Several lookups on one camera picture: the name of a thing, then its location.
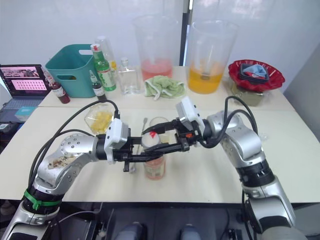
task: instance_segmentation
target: laptop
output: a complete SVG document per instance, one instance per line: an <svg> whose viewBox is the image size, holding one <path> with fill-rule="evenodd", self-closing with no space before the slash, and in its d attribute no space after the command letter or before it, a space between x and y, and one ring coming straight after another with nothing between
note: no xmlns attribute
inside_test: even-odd
<svg viewBox="0 0 320 240"><path fill-rule="evenodd" d="M0 123L21 123L15 113L37 107L51 90L40 64L0 65L0 77L12 97L0 110Z"/></svg>

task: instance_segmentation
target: large plastic beaker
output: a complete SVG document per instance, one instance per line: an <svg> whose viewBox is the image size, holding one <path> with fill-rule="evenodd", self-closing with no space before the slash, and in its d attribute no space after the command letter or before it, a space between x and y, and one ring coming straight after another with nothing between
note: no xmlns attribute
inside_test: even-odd
<svg viewBox="0 0 320 240"><path fill-rule="evenodd" d="M169 16L144 15L133 20L143 80L172 77L175 51L172 37L178 21Z"/></svg>
<svg viewBox="0 0 320 240"><path fill-rule="evenodd" d="M199 20L191 25L188 42L188 87L199 94L217 90L238 26L223 20Z"/></svg>

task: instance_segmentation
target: laptop screen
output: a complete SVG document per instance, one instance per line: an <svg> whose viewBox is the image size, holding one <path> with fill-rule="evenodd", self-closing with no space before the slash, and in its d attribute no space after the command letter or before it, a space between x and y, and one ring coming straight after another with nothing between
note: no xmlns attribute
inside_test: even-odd
<svg viewBox="0 0 320 240"><path fill-rule="evenodd" d="M51 90L40 64L0 65L0 76L12 97L45 97Z"/></svg>

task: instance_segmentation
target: orange liquid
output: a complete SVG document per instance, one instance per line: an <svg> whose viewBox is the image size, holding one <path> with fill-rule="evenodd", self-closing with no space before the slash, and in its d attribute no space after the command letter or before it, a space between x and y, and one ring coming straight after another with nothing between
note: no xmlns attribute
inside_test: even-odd
<svg viewBox="0 0 320 240"><path fill-rule="evenodd" d="M154 63L148 59L141 64L141 72L143 80L153 78L154 76L168 76L172 77L172 65L168 59L157 58Z"/></svg>
<svg viewBox="0 0 320 240"><path fill-rule="evenodd" d="M223 74L222 71L218 74L204 75L190 67L188 87L198 94L211 94L217 90Z"/></svg>
<svg viewBox="0 0 320 240"><path fill-rule="evenodd" d="M166 172L166 160L163 156L144 163L144 173L152 180L162 179Z"/></svg>

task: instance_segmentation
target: green glass bottle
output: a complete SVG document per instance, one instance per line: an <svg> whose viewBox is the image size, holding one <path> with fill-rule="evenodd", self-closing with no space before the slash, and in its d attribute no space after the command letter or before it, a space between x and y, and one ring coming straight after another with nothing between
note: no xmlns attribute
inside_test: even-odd
<svg viewBox="0 0 320 240"><path fill-rule="evenodd" d="M95 70L101 80L102 86L106 91L113 91L116 89L116 83L113 79L112 72L108 61L102 53L100 44L92 44L91 50L93 52L93 62Z"/></svg>

